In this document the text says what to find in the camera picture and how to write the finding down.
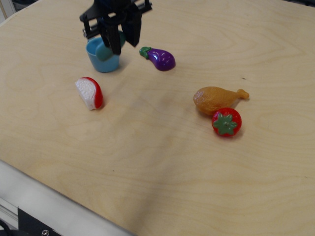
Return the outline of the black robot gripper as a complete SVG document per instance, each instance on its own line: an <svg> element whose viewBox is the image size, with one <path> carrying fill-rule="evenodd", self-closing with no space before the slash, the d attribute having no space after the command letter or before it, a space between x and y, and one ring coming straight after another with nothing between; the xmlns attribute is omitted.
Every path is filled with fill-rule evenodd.
<svg viewBox="0 0 315 236"><path fill-rule="evenodd" d="M120 13L127 13L127 10L135 5L139 11L129 11L127 13L126 20L122 23L122 30L126 36L126 41L136 47L140 39L141 14L152 9L152 3L149 0L145 0L138 5L136 3L137 0L95 0L92 6L79 18L84 24L84 37L92 38L100 34L104 45L110 48L113 54L120 55L121 41L118 24L110 20L113 20ZM91 26L89 21L94 19L98 19L98 24Z"/></svg>

